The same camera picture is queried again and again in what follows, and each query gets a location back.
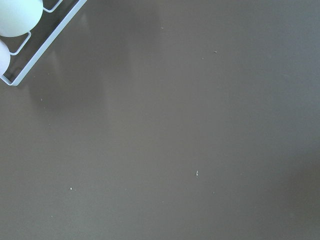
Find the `white upturned cup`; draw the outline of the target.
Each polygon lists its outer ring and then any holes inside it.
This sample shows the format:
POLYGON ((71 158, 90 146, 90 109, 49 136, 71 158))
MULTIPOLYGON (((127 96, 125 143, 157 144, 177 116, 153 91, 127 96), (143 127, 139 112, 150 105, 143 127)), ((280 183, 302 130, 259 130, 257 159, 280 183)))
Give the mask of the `white upturned cup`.
POLYGON ((11 55, 7 45, 0 40, 0 75, 2 76, 9 68, 11 55))

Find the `pale green upturned cup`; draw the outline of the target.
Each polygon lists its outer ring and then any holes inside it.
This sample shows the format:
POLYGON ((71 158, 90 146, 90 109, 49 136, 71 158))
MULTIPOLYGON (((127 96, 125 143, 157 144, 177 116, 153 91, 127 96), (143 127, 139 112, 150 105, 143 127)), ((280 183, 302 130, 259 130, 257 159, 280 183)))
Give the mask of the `pale green upturned cup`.
POLYGON ((0 35, 18 37, 33 29, 43 14, 42 0, 1 0, 0 35))

